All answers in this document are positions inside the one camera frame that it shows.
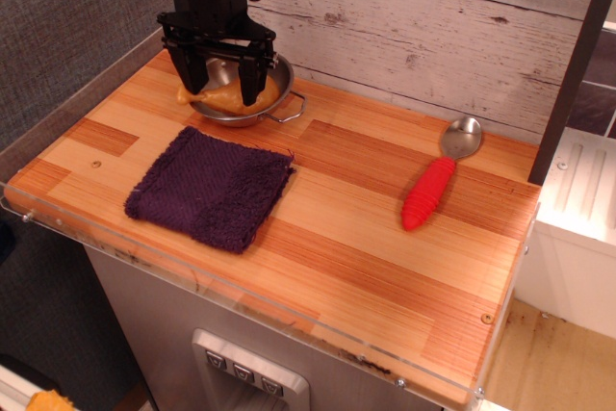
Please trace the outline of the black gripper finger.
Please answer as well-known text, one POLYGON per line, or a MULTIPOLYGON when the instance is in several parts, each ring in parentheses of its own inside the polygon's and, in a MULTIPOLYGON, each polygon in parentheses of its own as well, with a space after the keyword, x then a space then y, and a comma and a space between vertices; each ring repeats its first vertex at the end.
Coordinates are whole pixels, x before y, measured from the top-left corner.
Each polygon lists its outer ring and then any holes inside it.
POLYGON ((262 59, 240 59, 239 77, 243 103, 246 107, 256 103, 267 80, 267 64, 262 59))
POLYGON ((200 93, 209 82, 205 58, 191 48, 169 47, 167 51, 184 87, 192 94, 200 93))

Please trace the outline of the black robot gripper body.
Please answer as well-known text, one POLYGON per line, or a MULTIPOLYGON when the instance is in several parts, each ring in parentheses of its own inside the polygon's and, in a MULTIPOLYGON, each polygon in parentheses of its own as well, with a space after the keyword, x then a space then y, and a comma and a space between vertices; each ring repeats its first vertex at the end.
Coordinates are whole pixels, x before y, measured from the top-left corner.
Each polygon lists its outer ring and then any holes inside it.
POLYGON ((259 0, 175 0, 175 10, 161 13, 164 47, 180 69, 201 69, 210 57, 261 60, 273 67, 275 33, 248 15, 259 0))

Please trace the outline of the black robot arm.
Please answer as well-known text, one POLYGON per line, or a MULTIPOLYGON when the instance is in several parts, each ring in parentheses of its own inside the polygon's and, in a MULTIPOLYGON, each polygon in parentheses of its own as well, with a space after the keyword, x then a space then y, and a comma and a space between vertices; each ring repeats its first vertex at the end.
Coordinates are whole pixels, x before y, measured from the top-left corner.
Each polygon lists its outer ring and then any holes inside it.
POLYGON ((261 0, 173 0, 172 12, 160 13, 163 46, 185 88, 198 93, 210 77, 207 61, 228 59, 239 66, 243 103, 253 105, 276 64, 273 30, 251 19, 248 4, 261 0))

